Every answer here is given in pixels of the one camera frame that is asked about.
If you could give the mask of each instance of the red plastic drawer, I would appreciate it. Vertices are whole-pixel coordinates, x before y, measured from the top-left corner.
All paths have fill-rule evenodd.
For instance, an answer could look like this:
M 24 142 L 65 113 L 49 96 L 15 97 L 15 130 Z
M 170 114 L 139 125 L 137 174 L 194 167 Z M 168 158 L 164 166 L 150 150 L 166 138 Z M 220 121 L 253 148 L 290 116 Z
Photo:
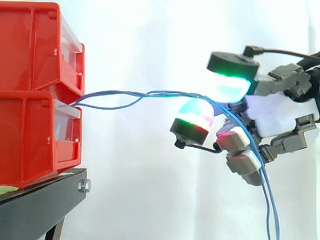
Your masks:
M 0 90 L 84 94 L 84 45 L 51 2 L 0 1 Z
M 82 113 L 47 91 L 0 91 L 0 186 L 24 188 L 81 163 Z

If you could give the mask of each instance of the screw head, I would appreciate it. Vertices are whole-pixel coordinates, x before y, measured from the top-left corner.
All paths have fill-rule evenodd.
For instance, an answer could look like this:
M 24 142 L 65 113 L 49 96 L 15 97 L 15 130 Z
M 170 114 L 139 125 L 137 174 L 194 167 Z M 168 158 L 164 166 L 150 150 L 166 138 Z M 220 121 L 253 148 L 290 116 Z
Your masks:
M 91 180 L 82 179 L 78 184 L 78 191 L 80 193 L 89 193 L 91 190 Z

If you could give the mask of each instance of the blue wire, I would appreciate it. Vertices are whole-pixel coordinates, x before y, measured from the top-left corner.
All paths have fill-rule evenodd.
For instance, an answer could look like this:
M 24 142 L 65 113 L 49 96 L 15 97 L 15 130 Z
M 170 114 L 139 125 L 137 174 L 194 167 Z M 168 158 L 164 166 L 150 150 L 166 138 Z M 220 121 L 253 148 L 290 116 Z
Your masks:
M 117 106 L 117 107 L 100 107 L 100 106 L 94 106 L 94 105 L 89 105 L 89 104 L 84 104 L 80 103 L 85 99 L 92 98 L 92 97 L 98 97 L 98 96 L 106 96 L 106 95 L 116 95 L 116 94 L 125 94 L 125 95 L 131 95 L 134 97 L 139 97 L 137 100 L 126 104 L 122 106 Z M 130 107 L 143 98 L 165 98 L 165 97 L 190 97 L 190 98 L 200 98 L 203 100 L 208 101 L 211 105 L 217 105 L 221 111 L 229 118 L 231 119 L 234 123 L 239 125 L 247 135 L 247 137 L 250 140 L 250 147 L 252 151 L 255 153 L 257 156 L 258 160 L 261 162 L 261 168 L 259 169 L 259 175 L 261 178 L 261 184 L 262 184 L 262 189 L 263 189 L 263 194 L 266 200 L 266 207 L 267 207 L 267 214 L 266 214 L 266 228 L 267 228 L 267 236 L 268 239 L 271 239 L 270 236 L 270 204 L 269 204 L 269 198 L 268 194 L 266 191 L 265 183 L 267 186 L 267 190 L 270 196 L 270 201 L 271 201 L 271 206 L 273 210 L 273 217 L 274 217 L 274 224 L 275 224 L 275 235 L 276 235 L 276 240 L 280 240 L 280 224 L 279 224 L 279 217 L 278 217 L 278 212 L 274 200 L 274 196 L 272 193 L 269 177 L 265 168 L 264 161 L 260 155 L 259 149 L 256 145 L 256 142 L 253 138 L 253 136 L 250 134 L 246 126 L 241 122 L 240 119 L 238 119 L 237 116 L 235 116 L 231 111 L 227 110 L 223 106 L 221 106 L 218 102 L 213 101 L 207 96 L 203 96 L 197 93 L 187 93 L 187 92 L 182 92 L 182 91 L 161 91 L 161 90 L 156 90 L 156 91 L 149 91 L 147 93 L 141 93 L 141 92 L 135 92 L 135 91 L 119 91 L 119 90 L 107 90 L 107 91 L 100 91 L 100 92 L 93 92 L 90 94 L 87 94 L 85 96 L 80 97 L 72 106 L 83 106 L 83 107 L 90 107 L 94 109 L 100 109 L 100 110 L 117 110 L 117 109 L 123 109 Z
M 259 153 L 258 147 L 256 146 L 256 141 L 254 140 L 253 136 L 250 134 L 250 132 L 248 131 L 246 126 L 241 122 L 241 120 L 239 118 L 237 118 L 237 116 L 235 116 L 232 112 L 228 111 L 224 107 L 220 106 L 219 103 L 215 102 L 215 104 L 220 107 L 220 109 L 223 111 L 223 113 L 227 117 L 229 117 L 231 120 L 233 120 L 237 125 L 239 125 L 244 130 L 245 134 L 247 135 L 247 137 L 250 140 L 250 147 L 251 147 L 252 151 L 254 152 L 254 154 L 258 157 L 259 161 L 261 162 L 261 172 L 263 173 L 263 176 L 265 179 L 265 183 L 266 183 L 269 195 L 270 195 L 270 201 L 271 201 L 271 206 L 272 206 L 272 210 L 273 210 L 273 217 L 274 217 L 274 224 L 275 224 L 275 236 L 276 236 L 276 240 L 280 240 L 280 224 L 279 224 L 278 212 L 277 212 L 274 196 L 273 196 L 273 193 L 271 190 L 270 181 L 269 181 L 269 177 L 268 177 L 268 174 L 266 171 L 266 167 L 265 167 L 264 161 Z
M 263 175 L 261 168 L 259 169 L 259 175 L 260 176 Z M 263 195 L 264 195 L 265 203 L 266 203 L 266 234 L 268 236 L 268 240 L 271 240 L 271 234 L 270 234 L 270 204 L 269 204 L 269 201 L 268 201 L 268 193 L 267 193 L 264 181 L 261 183 L 261 185 L 262 185 Z

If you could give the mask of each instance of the green light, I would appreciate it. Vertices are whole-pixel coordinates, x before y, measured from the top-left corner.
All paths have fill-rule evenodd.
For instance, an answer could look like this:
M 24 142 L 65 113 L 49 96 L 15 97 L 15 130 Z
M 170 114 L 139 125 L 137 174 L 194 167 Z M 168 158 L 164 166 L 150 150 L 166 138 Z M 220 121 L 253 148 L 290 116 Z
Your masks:
M 235 76 L 213 73 L 210 98 L 219 103 L 237 103 L 247 94 L 251 82 Z
M 203 99 L 192 99 L 182 106 L 177 118 L 209 131 L 214 120 L 214 108 Z

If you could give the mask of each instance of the black stand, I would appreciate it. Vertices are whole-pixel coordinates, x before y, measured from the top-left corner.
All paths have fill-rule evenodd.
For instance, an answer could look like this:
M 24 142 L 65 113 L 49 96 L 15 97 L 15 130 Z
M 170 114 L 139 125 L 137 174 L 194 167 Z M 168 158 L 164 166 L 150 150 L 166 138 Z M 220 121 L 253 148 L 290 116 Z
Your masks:
M 0 240 L 59 240 L 65 216 L 86 198 L 74 168 L 51 181 L 0 195 Z

